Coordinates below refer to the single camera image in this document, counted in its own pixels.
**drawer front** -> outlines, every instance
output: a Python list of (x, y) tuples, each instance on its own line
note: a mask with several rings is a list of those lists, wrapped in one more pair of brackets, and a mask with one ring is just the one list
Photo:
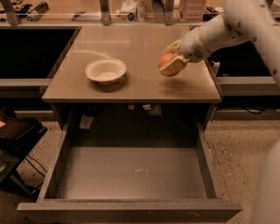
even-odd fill
[(81, 106), (63, 129), (34, 221), (227, 221), (241, 206), (222, 200), (203, 131), (190, 105), (161, 115), (110, 104), (80, 129)]

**drawer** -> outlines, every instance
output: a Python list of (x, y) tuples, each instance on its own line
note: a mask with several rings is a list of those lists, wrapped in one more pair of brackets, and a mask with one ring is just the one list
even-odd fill
[(73, 106), (36, 203), (36, 222), (227, 221), (242, 208), (218, 191), (196, 105), (104, 104), (90, 129)]

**bowl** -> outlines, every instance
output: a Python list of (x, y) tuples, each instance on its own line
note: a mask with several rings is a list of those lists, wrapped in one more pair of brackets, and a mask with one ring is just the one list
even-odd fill
[(126, 73), (125, 64), (119, 59), (98, 59), (86, 67), (86, 76), (102, 85), (111, 85)]

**black bag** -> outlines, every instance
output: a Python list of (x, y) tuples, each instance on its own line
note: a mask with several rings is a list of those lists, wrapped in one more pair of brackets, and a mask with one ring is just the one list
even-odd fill
[(6, 123), (0, 128), (0, 147), (16, 157), (25, 157), (47, 131), (36, 118), (17, 118), (9, 107), (1, 110), (0, 121)]

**speckled floor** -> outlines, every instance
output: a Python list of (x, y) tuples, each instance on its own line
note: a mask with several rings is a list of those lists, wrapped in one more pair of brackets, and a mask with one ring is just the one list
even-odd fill
[[(48, 167), (53, 150), (60, 137), (56, 122), (43, 122), (48, 128), (45, 136), (31, 155)], [(206, 142), (213, 156), (213, 165), (225, 200), (241, 202), (243, 211), (229, 224), (249, 224), (255, 197), (258, 170), (263, 156), (280, 139), (280, 121), (215, 121), (205, 132)], [(26, 162), (18, 168), (26, 184), (36, 186), (41, 177)], [(0, 223), (32, 223), (17, 212), (18, 203), (29, 201), (6, 192), (0, 192)]]

